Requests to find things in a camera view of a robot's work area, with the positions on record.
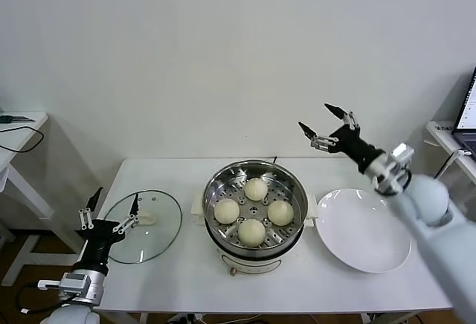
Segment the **glass lid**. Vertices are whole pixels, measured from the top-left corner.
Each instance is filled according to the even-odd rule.
[[[175,240],[181,227],[180,205],[160,190],[134,192],[120,200],[105,220],[122,222],[129,215],[138,194],[139,223],[126,238],[111,247],[109,256],[121,263],[142,263],[163,253]]]

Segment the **white wall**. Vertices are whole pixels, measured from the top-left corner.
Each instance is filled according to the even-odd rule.
[[[390,148],[454,112],[475,1],[0,0],[0,106],[54,119],[64,207],[128,157],[315,157],[297,121],[333,131],[324,102]]]

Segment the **black cable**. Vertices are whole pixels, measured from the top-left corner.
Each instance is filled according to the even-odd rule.
[[[410,170],[407,169],[407,181],[405,182],[405,184],[403,184],[403,190],[407,189],[408,185],[410,185],[411,177],[412,177],[412,174],[411,174]]]
[[[42,141],[43,141],[43,138],[45,138],[45,135],[43,133],[41,133],[40,131],[38,131],[37,129],[32,129],[30,126],[21,126],[21,127],[15,127],[14,129],[2,129],[0,131],[0,133],[5,133],[5,132],[12,132],[12,131],[18,131],[19,129],[30,129],[32,131],[35,131],[36,133],[38,133],[40,135],[40,139],[38,142],[36,142],[32,147],[30,147],[29,149],[11,149],[11,148],[8,148],[8,147],[5,147],[5,146],[0,146],[1,149],[6,149],[7,151],[10,151],[10,152],[15,152],[15,153],[27,153],[29,151],[33,151]]]
[[[0,312],[0,318],[4,321],[5,324],[9,324],[7,318],[2,312]]]
[[[405,190],[405,189],[408,188],[408,185],[410,185],[411,178],[412,178],[412,174],[411,174],[410,170],[409,170],[409,169],[405,169],[405,171],[407,172],[407,181],[405,182],[405,184],[403,184],[403,187],[402,187],[403,190]],[[385,192],[381,192],[381,191],[378,190],[378,189],[375,189],[375,192],[376,192],[377,194],[382,195],[382,196],[394,196],[394,195],[397,194],[397,193],[394,192],[394,191],[388,191],[388,190],[387,190],[387,191],[385,191]]]
[[[15,295],[15,307],[18,311],[20,311],[21,313],[24,313],[24,314],[39,314],[39,313],[45,313],[46,311],[53,311],[55,309],[58,309],[59,307],[63,306],[64,304],[68,304],[70,303],[74,298],[77,297],[77,295],[73,295],[73,296],[70,296],[69,298],[65,299],[65,300],[62,300],[61,302],[57,303],[57,304],[54,304],[54,305],[50,305],[49,307],[45,307],[45,308],[40,308],[40,309],[27,309],[27,308],[24,308],[21,304],[20,304],[20,295],[22,294],[22,292],[26,289],[26,288],[38,288],[38,282],[29,282],[29,283],[25,283],[19,290],[18,292],[16,292],[16,295]]]
[[[423,319],[420,318],[418,314],[415,317],[418,319],[420,324],[425,324],[425,322],[423,322]]]

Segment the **white plate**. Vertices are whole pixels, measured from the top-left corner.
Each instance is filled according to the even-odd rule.
[[[316,227],[327,248],[358,270],[384,273],[405,263],[411,237],[377,194],[334,190],[318,204]]]

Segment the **laptop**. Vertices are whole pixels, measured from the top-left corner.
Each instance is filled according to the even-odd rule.
[[[476,159],[476,68],[473,72],[466,98],[460,114],[453,127],[454,139],[463,147],[472,152]]]

